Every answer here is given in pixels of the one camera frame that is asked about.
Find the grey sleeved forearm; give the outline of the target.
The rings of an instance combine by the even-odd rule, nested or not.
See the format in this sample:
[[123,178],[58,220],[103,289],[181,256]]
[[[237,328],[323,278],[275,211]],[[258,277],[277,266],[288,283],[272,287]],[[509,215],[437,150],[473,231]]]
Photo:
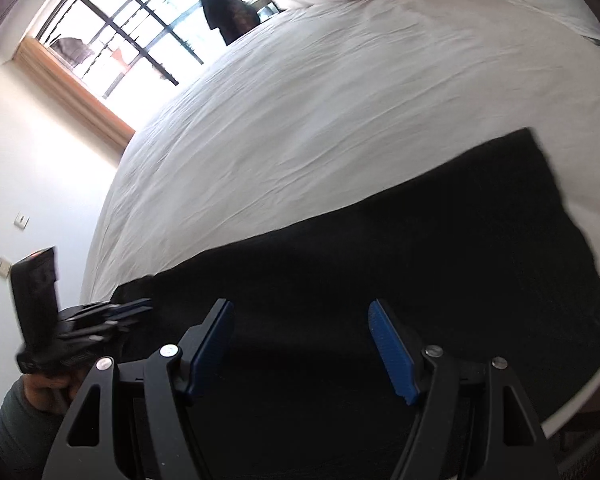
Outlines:
[[0,408],[0,457],[16,479],[41,479],[64,415],[31,406],[23,393],[24,375],[12,384]]

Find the person's left hand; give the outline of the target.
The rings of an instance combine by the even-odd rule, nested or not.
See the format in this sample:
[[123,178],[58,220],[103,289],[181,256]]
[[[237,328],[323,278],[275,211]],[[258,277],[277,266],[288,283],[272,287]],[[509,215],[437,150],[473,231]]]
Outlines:
[[65,415],[72,400],[78,394],[84,378],[84,370],[67,376],[54,377],[44,374],[25,374],[23,376],[24,397],[36,410]]

